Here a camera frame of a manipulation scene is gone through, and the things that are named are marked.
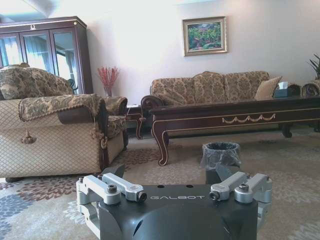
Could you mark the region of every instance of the wooden cabinet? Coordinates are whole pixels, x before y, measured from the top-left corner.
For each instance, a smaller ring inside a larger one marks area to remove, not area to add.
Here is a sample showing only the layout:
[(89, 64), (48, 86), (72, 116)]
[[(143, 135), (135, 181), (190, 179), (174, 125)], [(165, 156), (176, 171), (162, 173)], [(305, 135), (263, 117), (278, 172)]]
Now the wooden cabinet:
[(93, 93), (87, 25), (76, 16), (0, 23), (0, 68), (21, 62)]

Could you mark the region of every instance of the coffee table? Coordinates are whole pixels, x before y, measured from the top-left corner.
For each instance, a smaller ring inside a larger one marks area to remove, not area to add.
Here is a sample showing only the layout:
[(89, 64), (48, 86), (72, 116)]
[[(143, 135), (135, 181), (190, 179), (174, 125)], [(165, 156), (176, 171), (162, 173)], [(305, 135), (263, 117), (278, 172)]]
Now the coffee table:
[(161, 106), (150, 113), (152, 135), (161, 151), (158, 163), (164, 166), (168, 162), (168, 132), (278, 123), (283, 135), (291, 138), (294, 122), (315, 122), (314, 130), (318, 132), (320, 96)]

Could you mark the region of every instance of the cabinet door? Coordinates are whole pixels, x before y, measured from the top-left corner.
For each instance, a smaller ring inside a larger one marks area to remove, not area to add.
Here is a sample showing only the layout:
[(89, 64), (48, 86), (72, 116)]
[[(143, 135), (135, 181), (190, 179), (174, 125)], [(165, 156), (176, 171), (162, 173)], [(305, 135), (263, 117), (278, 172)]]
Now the cabinet door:
[(23, 59), (32, 68), (55, 73), (48, 30), (25, 31), (20, 34)]
[(55, 74), (64, 79), (73, 80), (73, 88), (78, 87), (75, 93), (84, 93), (74, 28), (53, 29), (49, 32)]
[(23, 61), (18, 33), (0, 34), (0, 67)]

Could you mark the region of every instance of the framed painting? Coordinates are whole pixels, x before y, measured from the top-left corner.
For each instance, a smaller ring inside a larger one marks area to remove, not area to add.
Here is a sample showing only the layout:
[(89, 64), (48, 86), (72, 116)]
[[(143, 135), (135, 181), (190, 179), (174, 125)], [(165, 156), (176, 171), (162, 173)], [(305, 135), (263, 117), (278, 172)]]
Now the framed painting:
[(185, 56), (228, 52), (227, 17), (184, 19), (182, 28)]

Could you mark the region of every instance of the black trash bag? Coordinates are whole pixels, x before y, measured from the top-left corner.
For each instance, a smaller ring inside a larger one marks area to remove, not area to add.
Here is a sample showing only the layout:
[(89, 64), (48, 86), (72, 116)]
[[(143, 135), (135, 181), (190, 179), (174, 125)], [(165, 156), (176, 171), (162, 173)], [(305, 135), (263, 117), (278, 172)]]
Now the black trash bag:
[(240, 167), (240, 145), (232, 142), (211, 142), (202, 145), (201, 167), (215, 170), (216, 164)]

